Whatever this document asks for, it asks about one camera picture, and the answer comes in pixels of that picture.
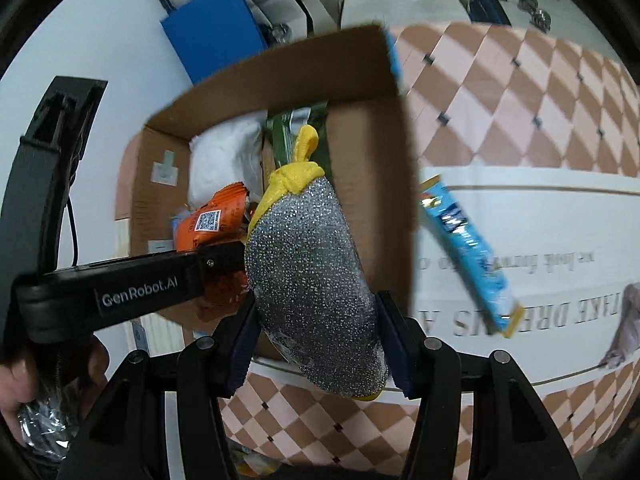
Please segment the person's left hand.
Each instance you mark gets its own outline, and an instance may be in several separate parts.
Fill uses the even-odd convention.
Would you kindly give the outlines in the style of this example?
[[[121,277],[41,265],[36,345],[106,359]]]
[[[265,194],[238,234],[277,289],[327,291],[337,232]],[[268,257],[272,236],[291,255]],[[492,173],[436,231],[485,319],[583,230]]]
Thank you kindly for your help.
[[[98,337],[92,337],[92,352],[88,361],[89,385],[82,390],[80,414],[85,418],[107,385],[106,371],[110,356]],[[35,400],[39,390],[38,375],[32,357],[23,353],[10,364],[1,365],[1,415],[10,433],[23,448],[26,446],[17,411],[22,404]]]

